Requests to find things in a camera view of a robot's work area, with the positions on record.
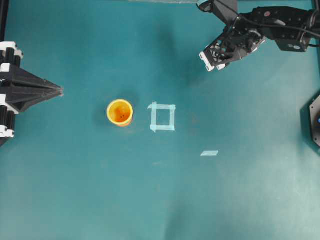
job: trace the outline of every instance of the black robotic arm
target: black robotic arm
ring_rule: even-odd
[[[317,9],[257,7],[250,13],[238,14],[237,0],[200,0],[196,5],[226,24],[223,33],[199,55],[209,72],[255,52],[266,39],[289,52],[305,52],[308,46],[314,47],[310,44],[312,38],[320,39]]]

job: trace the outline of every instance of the tape strip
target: tape strip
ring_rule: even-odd
[[[151,125],[150,129],[154,132],[159,131],[175,131],[175,111],[176,105],[164,105],[153,102],[148,106],[151,109]],[[169,125],[157,125],[157,110],[170,110]]]
[[[217,156],[219,153],[219,151],[203,151],[203,153],[201,153],[201,157],[215,157]]]

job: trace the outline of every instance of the black mount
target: black mount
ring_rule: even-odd
[[[0,0],[0,147],[15,136],[16,115],[63,95],[63,89],[20,68],[23,53],[5,42],[9,0]]]

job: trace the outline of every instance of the orange cup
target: orange cup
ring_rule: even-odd
[[[106,115],[113,124],[118,127],[126,127],[132,121],[134,109],[128,101],[116,99],[107,107]]]

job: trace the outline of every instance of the teal mat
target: teal mat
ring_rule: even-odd
[[[279,5],[312,8],[239,11]],[[198,54],[223,27],[193,4],[12,0],[6,40],[64,97],[19,115],[0,148],[0,239],[318,240],[306,111],[320,90],[317,50],[269,40],[207,72]],[[117,98],[133,104],[129,127],[106,118]],[[150,130],[152,102],[176,105],[175,131]]]

